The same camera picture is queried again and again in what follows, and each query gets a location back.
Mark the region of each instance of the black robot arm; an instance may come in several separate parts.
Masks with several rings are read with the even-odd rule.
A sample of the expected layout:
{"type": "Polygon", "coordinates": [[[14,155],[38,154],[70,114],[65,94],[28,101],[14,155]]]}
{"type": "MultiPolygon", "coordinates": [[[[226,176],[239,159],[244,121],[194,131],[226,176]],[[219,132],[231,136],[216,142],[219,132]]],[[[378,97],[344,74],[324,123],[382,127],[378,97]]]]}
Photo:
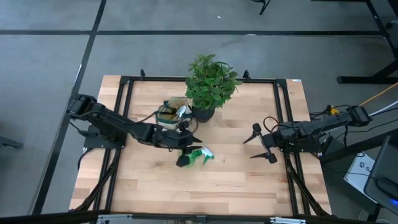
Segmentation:
{"type": "Polygon", "coordinates": [[[189,154],[200,146],[190,146],[193,142],[201,142],[193,137],[186,128],[180,128],[180,132],[164,129],[157,124],[134,122],[109,109],[93,96],[78,95],[68,107],[67,113],[72,119],[88,121],[99,129],[101,137],[110,141],[118,141],[126,133],[131,134],[139,143],[166,148],[181,149],[189,154]]]}
{"type": "Polygon", "coordinates": [[[327,116],[316,121],[284,122],[276,127],[277,131],[262,135],[258,123],[253,125],[253,134],[244,143],[258,136],[266,153],[253,157],[265,157],[270,163],[277,161],[271,153],[271,147],[279,147],[284,152],[321,152],[319,137],[322,132],[341,126],[362,127],[369,124],[371,118],[362,106],[350,106],[347,111],[327,116]]]}

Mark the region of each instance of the black flower pot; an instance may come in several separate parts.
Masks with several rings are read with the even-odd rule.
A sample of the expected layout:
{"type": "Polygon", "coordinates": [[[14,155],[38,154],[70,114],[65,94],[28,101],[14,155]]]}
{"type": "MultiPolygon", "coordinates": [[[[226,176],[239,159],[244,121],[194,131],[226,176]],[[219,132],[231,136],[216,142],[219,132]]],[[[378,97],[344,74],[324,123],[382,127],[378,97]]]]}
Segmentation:
{"type": "Polygon", "coordinates": [[[200,123],[205,123],[214,115],[215,109],[199,109],[196,107],[192,107],[192,115],[197,119],[200,123]]]}

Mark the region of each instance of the wooden table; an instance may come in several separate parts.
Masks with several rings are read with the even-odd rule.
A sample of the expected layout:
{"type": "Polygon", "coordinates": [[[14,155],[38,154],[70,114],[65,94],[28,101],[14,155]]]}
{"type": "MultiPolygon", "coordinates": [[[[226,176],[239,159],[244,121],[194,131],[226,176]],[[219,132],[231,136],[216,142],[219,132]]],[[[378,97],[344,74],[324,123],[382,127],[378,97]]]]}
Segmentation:
{"type": "MultiPolygon", "coordinates": [[[[108,108],[114,107],[119,80],[120,76],[116,75],[103,78],[98,101],[108,108]]],[[[309,120],[302,83],[287,80],[287,84],[294,120],[309,120]]],[[[184,82],[135,81],[129,118],[145,118],[164,100],[183,96],[185,90],[184,82]]],[[[283,155],[273,149],[278,158],[275,164],[264,159],[250,159],[250,156],[263,153],[264,149],[258,139],[242,144],[251,135],[253,123],[262,123],[266,116],[277,118],[273,87],[271,84],[244,83],[238,90],[224,107],[216,110],[209,122],[200,124],[195,132],[195,136],[215,155],[215,159],[205,165],[201,158],[193,166],[179,168],[175,165],[179,151],[145,146],[129,136],[119,162],[111,211],[291,216],[283,155]]],[[[283,103],[282,110],[287,121],[283,103]]],[[[148,123],[154,121],[154,118],[147,120],[148,123]]],[[[268,119],[266,124],[272,127],[275,121],[268,119]]],[[[104,149],[94,149],[82,160],[70,208],[79,206],[93,190],[103,155],[104,149]]],[[[301,158],[309,191],[330,213],[319,160],[307,153],[301,153],[301,158]]],[[[100,208],[104,208],[107,191],[105,186],[100,208]]],[[[296,196],[299,210],[303,212],[297,187],[296,196]]]]}

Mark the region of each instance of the gray concrete floor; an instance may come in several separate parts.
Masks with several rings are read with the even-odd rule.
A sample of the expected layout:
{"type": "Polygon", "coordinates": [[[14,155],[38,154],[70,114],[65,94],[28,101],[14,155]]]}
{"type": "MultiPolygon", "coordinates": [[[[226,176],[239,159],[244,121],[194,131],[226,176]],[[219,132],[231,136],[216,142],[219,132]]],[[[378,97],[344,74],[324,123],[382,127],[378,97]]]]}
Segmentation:
{"type": "MultiPolygon", "coordinates": [[[[385,1],[373,2],[384,22],[394,18],[385,1]]],[[[100,0],[0,1],[0,29],[91,29],[100,0]]],[[[272,1],[263,16],[249,0],[108,1],[100,30],[376,30],[363,3],[272,1]]],[[[0,134],[24,142],[0,150],[0,216],[24,215],[34,196],[83,56],[87,36],[0,36],[0,134]]],[[[338,75],[372,75],[392,62],[383,39],[228,35],[97,36],[80,93],[97,95],[103,75],[187,76],[196,54],[217,54],[252,77],[302,79],[310,111],[327,104],[358,104],[385,85],[338,85],[338,75]]],[[[376,111],[397,99],[391,90],[366,105],[376,111]]],[[[371,126],[396,118],[376,118],[371,126]]],[[[85,123],[78,123],[82,128],[85,123]]],[[[363,134],[354,143],[396,127],[363,134]]],[[[67,211],[84,139],[69,129],[44,212],[67,211]]],[[[377,150],[370,151],[373,157],[377,150]]],[[[361,205],[325,180],[333,213],[358,218],[361,205]]],[[[398,222],[383,210],[379,218],[398,222]]]]}

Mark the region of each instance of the green leaves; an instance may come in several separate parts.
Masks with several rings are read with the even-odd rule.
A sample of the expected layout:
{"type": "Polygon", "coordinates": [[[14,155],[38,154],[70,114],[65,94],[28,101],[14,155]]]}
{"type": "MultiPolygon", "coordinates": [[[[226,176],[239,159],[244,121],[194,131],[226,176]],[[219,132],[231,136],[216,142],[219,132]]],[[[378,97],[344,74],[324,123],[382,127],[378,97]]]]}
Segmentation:
{"type": "Polygon", "coordinates": [[[237,81],[238,73],[232,71],[225,62],[214,62],[216,55],[198,55],[195,61],[189,64],[189,71],[193,75],[187,77],[187,91],[185,96],[193,99],[193,105],[202,108],[217,108],[231,99],[231,95],[236,89],[236,85],[241,85],[237,81]]]}

